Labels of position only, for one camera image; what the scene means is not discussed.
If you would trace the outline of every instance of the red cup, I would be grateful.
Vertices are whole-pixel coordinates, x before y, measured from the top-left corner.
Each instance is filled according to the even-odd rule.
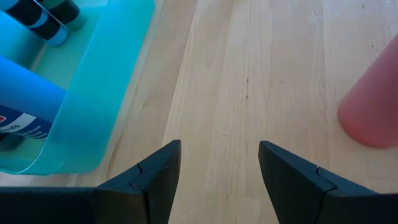
[[[398,35],[344,97],[338,119],[364,145],[398,146]]]

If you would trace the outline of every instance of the blue plastic bin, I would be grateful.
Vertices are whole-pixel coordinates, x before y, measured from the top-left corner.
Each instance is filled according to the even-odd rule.
[[[154,8],[154,0],[108,0],[103,7],[88,7],[98,21],[88,18],[81,34],[72,33],[60,48],[47,49],[51,53],[42,60],[53,64],[43,62],[34,72],[55,79],[67,94],[44,145],[25,140],[14,151],[0,152],[0,171],[82,173],[100,164]],[[66,78],[70,70],[75,71],[72,80]]]

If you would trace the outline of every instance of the wood grain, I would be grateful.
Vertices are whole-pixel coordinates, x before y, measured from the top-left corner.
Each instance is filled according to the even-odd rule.
[[[354,142],[336,118],[398,33],[398,1],[159,0],[157,17],[101,166],[71,177],[1,174],[0,185],[96,185],[181,139],[170,223],[278,223],[257,158],[270,140],[398,191],[398,150]]]

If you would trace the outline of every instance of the plastic container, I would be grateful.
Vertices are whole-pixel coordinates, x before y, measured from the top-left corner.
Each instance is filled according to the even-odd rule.
[[[398,146],[398,35],[344,97],[338,118],[364,145]]]
[[[45,47],[34,65],[35,73],[67,89],[67,94],[44,145],[27,139],[16,150],[0,152],[3,172],[89,172],[104,156],[155,2],[109,0],[105,6],[94,0],[75,2],[86,24],[62,46]]]

